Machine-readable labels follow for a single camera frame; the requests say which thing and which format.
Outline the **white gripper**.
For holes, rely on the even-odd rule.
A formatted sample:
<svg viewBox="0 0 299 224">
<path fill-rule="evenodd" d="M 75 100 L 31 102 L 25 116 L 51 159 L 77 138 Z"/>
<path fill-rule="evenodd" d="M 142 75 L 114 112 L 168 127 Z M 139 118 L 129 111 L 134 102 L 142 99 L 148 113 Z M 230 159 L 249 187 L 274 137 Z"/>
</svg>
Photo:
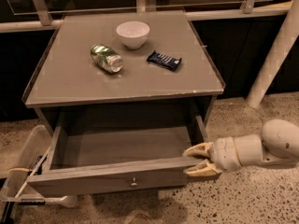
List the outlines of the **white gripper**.
<svg viewBox="0 0 299 224">
<path fill-rule="evenodd" d="M 212 160 L 203 160 L 184 170 L 188 176 L 213 176 L 222 172 L 233 172 L 241 168 L 237 156 L 235 140 L 232 137 L 217 139 L 214 143 L 205 142 L 187 148 L 183 157 L 201 156 Z"/>
</svg>

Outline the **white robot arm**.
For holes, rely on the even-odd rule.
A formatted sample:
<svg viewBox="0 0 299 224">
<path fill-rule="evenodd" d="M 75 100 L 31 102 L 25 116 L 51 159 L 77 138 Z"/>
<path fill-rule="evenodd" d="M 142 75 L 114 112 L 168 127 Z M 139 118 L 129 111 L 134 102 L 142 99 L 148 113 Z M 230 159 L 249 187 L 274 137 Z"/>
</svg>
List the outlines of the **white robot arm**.
<svg viewBox="0 0 299 224">
<path fill-rule="evenodd" d="M 205 157 L 184 170 L 188 176 L 213 176 L 244 166 L 286 168 L 299 162 L 299 127 L 283 119 L 271 119 L 261 133 L 219 138 L 186 149 L 184 157 Z"/>
</svg>

